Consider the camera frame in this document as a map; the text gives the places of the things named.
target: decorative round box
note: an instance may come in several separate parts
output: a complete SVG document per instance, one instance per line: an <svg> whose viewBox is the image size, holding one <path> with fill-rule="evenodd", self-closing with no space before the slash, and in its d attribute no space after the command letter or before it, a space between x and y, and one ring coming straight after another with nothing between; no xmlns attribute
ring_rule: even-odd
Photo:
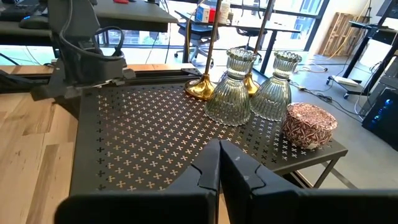
<svg viewBox="0 0 398 224"><path fill-rule="evenodd" d="M315 149L326 144L337 121L325 110L308 103L291 103L287 106L282 123L282 133L293 144Z"/></svg>

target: clear glass vase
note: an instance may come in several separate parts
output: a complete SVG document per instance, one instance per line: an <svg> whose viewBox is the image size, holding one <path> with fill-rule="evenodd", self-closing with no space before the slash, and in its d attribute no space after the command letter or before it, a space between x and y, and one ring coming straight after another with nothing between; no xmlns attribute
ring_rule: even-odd
<svg viewBox="0 0 398 224"><path fill-rule="evenodd" d="M249 94L243 84L256 55L244 49L227 50L227 76L214 89L205 105L205 114L225 125L238 126L250 118Z"/></svg>
<svg viewBox="0 0 398 224"><path fill-rule="evenodd" d="M280 121L286 108L292 102L288 83L301 56L290 52L275 52L273 77L267 79L250 100L250 109L260 117Z"/></svg>
<svg viewBox="0 0 398 224"><path fill-rule="evenodd" d="M273 73L250 100L250 109L260 117L270 121L280 121L286 113L286 108L292 102L288 76Z"/></svg>
<svg viewBox="0 0 398 224"><path fill-rule="evenodd" d="M293 75L299 62L302 61L301 56L292 52L278 51L274 55L274 72L280 75L288 75L289 78Z"/></svg>

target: concrete floor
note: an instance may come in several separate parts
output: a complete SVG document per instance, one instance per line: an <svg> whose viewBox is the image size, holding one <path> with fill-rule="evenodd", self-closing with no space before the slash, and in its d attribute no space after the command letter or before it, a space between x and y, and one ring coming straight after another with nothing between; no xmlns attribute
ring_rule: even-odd
<svg viewBox="0 0 398 224"><path fill-rule="evenodd" d="M41 64L49 62L53 58L52 50L47 47L29 47L33 57ZM127 63L164 63L166 58L166 49L124 49ZM174 53L177 49L170 49L167 56L167 63L181 63L182 54L178 58L174 58ZM0 52L13 58L18 58L19 63L22 65L36 64L33 62L34 59L30 56L29 52L24 47L10 47L1 46ZM105 54L111 54L113 49L104 49ZM318 60L312 60L322 66L328 68L327 73L311 73L300 71L296 73L292 79L298 84L305 86L311 90L327 90L323 92L324 95L331 96L334 100L339 102L345 109L354 112L354 104L358 99L358 96L350 96L347 100L343 99L345 93L344 89L337 84L334 84L330 89L330 86L325 84L326 79L330 75L336 75L342 71L346 58L337 57L331 60L322 61L324 57L312 57L307 55L305 52L297 52L302 55L303 62L298 66L300 70L305 64L309 64L310 58ZM216 50L213 53L215 60L215 67L211 69L210 75L214 82L217 82L219 77L225 71L226 65L226 54L224 50ZM194 63L204 65L206 61L205 57L199 56ZM272 72L272 61L270 59L269 66L266 70L266 74ZM10 63L3 58L0 58L1 65L10 65ZM321 68L310 65L312 70L322 70ZM204 70L203 66L198 66L200 70ZM356 78L364 80L363 83L369 78L370 73L368 68L357 64L356 68L352 71L350 78ZM266 78L259 74L254 74L254 79L262 83ZM298 91L295 87L292 87L292 97L295 102L307 102L329 111L337 120L338 127L334 132L333 137L342 145L348 149L348 153L345 157L341 158L335 166L336 172L340 173L346 179L349 184L344 184L335 175L330 174L324 181L321 188L333 188L333 189L346 189L360 188L360 189L391 189L398 188L398 152L393 150L387 143L373 135L369 131L361 127L361 123L358 121L358 116L352 114L349 117L347 114L337 110L333 106L319 100L316 96L310 95ZM365 97L361 97L360 105L364 103ZM325 167L322 164L309 167L301 170L301 173L311 182L315 183L322 170Z"/></svg>

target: light wood desk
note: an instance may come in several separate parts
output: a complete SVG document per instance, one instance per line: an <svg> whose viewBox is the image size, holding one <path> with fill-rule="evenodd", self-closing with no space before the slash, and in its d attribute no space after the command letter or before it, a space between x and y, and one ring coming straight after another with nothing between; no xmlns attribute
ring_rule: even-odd
<svg viewBox="0 0 398 224"><path fill-rule="evenodd" d="M175 70L190 64L130 65L133 70ZM12 74L51 74L45 66L0 66ZM28 93L0 95L0 223L53 223L69 194L78 121L53 99ZM229 223L220 198L219 223Z"/></svg>

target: perforated metal tabletop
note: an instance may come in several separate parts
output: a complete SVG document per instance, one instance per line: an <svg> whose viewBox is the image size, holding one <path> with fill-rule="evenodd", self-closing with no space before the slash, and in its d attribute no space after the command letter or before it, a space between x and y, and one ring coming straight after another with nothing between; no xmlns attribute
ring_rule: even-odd
<svg viewBox="0 0 398 224"><path fill-rule="evenodd" d="M280 124L252 114L239 127L215 123L180 84L93 88L81 98L71 194L162 190L213 138L227 139L279 175L338 159L338 142L316 150L289 143Z"/></svg>

